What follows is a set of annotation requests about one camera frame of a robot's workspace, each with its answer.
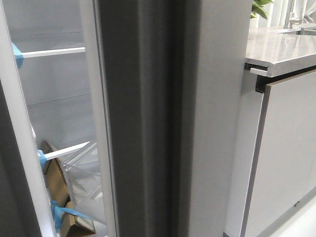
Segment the brown cardboard box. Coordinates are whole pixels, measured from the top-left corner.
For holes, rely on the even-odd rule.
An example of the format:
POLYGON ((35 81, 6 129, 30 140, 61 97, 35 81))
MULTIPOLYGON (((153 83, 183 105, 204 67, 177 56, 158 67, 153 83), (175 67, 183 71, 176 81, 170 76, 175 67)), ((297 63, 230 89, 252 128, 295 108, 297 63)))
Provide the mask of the brown cardboard box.
MULTIPOLYGON (((57 149, 47 141, 42 141, 40 150, 44 154, 57 149)), ((52 161, 44 175, 50 201, 57 201, 60 207, 73 209, 64 174, 58 161, 52 161)), ((61 228, 56 230, 60 237, 90 237, 96 234, 92 220, 65 213, 62 218, 61 228)))

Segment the green plant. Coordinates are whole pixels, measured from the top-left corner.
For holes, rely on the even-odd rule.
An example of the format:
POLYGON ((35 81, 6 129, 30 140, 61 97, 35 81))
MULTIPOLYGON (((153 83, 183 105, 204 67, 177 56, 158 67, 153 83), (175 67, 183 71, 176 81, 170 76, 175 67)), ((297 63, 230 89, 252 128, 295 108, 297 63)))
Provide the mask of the green plant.
POLYGON ((264 19, 268 19, 267 12, 264 9, 264 6, 267 4, 274 4, 273 0, 253 0, 251 7, 251 19, 257 17, 257 15, 261 16, 264 19))

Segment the upper blue tape strip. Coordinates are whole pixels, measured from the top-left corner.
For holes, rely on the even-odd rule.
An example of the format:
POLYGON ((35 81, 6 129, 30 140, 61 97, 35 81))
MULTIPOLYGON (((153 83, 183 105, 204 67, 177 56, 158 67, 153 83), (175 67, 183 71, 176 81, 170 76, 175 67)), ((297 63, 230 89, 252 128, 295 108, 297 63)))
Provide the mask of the upper blue tape strip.
POLYGON ((24 56, 23 56, 22 52, 19 50, 19 48, 14 43, 11 43, 11 45, 12 45, 13 54, 15 57, 17 68, 20 69, 23 65, 23 62, 24 62, 24 56))

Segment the lower white glass shelf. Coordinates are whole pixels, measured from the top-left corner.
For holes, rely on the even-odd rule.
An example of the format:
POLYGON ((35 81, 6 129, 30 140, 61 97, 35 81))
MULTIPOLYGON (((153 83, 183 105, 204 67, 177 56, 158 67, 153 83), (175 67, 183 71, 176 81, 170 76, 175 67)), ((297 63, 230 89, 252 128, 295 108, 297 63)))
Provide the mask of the lower white glass shelf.
POLYGON ((94 140, 51 151, 45 156, 49 165, 52 161, 58 161, 67 173, 94 175, 100 172, 97 143, 94 140))

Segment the dark grey fridge door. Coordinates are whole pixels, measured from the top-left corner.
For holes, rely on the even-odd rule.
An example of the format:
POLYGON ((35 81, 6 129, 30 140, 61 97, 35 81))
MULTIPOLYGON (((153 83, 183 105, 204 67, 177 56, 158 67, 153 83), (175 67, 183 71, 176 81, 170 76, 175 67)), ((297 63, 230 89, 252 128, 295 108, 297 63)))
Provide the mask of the dark grey fridge door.
POLYGON ((112 237, 221 237, 249 0, 95 4, 112 237))

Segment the bottom blue tape strip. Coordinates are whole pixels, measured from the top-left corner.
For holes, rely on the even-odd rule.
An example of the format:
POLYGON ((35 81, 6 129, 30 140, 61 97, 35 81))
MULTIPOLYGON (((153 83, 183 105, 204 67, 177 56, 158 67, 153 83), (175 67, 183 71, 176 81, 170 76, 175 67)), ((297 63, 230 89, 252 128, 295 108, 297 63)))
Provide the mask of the bottom blue tape strip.
POLYGON ((54 226, 55 226, 56 230, 59 230, 61 228, 62 218, 63 218, 63 215, 65 213, 92 220, 92 218, 90 218, 86 215, 83 215, 83 214, 81 214, 81 213, 79 213, 71 208, 60 207, 58 205, 57 201, 55 201, 55 200, 50 201, 50 209, 51 209, 51 213, 52 213, 53 221, 54 221, 54 226))

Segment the middle white glass shelf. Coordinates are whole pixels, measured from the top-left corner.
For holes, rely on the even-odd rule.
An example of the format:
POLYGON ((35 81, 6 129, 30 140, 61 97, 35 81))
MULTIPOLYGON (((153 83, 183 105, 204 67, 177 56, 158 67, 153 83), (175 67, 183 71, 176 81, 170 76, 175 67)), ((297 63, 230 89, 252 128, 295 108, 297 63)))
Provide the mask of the middle white glass shelf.
POLYGON ((53 49, 53 50, 23 52, 22 56, 24 58, 35 58, 35 57, 83 53, 83 52, 85 52, 85 47, 75 47, 75 48, 65 48, 65 49, 53 49))

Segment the blue tape strip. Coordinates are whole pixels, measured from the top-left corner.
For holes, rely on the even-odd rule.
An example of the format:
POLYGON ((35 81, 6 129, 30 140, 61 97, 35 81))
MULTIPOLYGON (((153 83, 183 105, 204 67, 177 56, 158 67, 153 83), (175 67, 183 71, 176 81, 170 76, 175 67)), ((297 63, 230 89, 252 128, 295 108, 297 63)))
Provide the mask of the blue tape strip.
POLYGON ((79 213, 71 208, 60 207, 58 205, 57 201, 55 201, 55 200, 50 201, 50 209, 51 209, 51 213, 52 213, 53 221, 54 221, 54 226, 55 226, 56 230, 59 230, 61 228, 62 218, 63 218, 63 215, 65 213, 92 220, 92 218, 90 218, 86 215, 83 215, 83 214, 81 214, 81 213, 79 213))
POLYGON ((24 56, 23 56, 22 52, 19 50, 19 48, 14 43, 11 43, 11 45, 12 45, 13 54, 15 57, 17 68, 20 69, 23 65, 23 62, 24 62, 24 56))
POLYGON ((39 156, 39 163, 41 166, 42 173, 43 173, 43 175, 46 175, 47 169, 49 167, 49 161, 47 160, 47 158, 42 150, 37 150, 37 154, 39 156))

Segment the metal kitchen faucet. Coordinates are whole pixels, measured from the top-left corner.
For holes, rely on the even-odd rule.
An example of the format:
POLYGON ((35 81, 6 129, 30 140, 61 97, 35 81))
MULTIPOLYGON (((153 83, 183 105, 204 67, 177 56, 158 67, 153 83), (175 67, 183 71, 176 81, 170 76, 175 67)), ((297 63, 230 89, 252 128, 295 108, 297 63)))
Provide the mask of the metal kitchen faucet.
POLYGON ((286 10, 286 16, 284 20, 284 29, 290 29, 293 28, 294 25, 300 25, 302 23, 301 17, 296 17, 294 12, 294 0, 288 0, 287 2, 287 10, 286 10))

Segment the white cabinet door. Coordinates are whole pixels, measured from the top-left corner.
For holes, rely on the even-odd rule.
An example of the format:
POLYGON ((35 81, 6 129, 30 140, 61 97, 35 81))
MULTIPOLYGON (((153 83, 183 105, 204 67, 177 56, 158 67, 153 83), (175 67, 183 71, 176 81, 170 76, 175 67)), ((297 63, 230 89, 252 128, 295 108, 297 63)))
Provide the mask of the white cabinet door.
POLYGON ((315 157, 315 71, 267 84, 242 236, 260 235, 303 198, 315 157))

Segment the white glass shelf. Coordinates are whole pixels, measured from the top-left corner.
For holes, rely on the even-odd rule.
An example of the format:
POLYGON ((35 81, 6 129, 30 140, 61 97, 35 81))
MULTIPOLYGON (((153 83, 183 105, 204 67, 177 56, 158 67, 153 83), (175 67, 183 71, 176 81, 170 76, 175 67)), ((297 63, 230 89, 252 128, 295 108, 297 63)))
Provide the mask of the white glass shelf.
POLYGON ((85 52, 85 47, 75 47, 75 48, 65 48, 65 49, 53 49, 53 50, 23 52, 22 56, 24 58, 35 58, 35 57, 83 53, 83 52, 85 52))
POLYGON ((94 175, 100 172, 97 143, 94 140, 51 151, 45 156, 49 165, 52 161, 58 161, 67 173, 94 175))

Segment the white fridge interior body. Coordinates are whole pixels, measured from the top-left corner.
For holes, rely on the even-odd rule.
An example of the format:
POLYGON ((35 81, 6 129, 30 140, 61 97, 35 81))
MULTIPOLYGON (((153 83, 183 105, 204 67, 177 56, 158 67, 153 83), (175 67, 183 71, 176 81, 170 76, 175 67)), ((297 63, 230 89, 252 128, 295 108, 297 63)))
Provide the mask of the white fridge interior body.
POLYGON ((37 150, 96 141, 100 172, 62 170, 73 210, 92 218, 98 236, 117 236, 107 118, 104 53, 96 0, 3 0, 0 82, 26 179, 28 206, 42 237, 59 237, 37 150), (24 58, 23 52, 85 47, 83 53, 24 58))

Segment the lower blue tape strip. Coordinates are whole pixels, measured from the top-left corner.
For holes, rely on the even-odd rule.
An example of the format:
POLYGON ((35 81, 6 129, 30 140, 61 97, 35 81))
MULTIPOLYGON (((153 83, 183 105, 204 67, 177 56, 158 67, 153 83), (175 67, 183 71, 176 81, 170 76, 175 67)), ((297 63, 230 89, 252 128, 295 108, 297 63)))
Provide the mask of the lower blue tape strip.
POLYGON ((43 173, 43 175, 46 175, 47 169, 49 167, 49 161, 47 160, 47 158, 42 150, 37 150, 37 154, 39 156, 39 163, 41 166, 42 173, 43 173))

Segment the grey stone countertop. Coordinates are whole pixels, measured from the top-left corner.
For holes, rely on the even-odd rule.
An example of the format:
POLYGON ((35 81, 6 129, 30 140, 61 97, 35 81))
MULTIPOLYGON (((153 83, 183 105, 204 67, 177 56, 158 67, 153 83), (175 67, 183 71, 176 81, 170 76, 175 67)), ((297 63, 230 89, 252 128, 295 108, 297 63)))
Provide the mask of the grey stone countertop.
POLYGON ((249 30, 245 64, 251 73, 274 78, 316 66, 316 38, 299 29, 249 30))

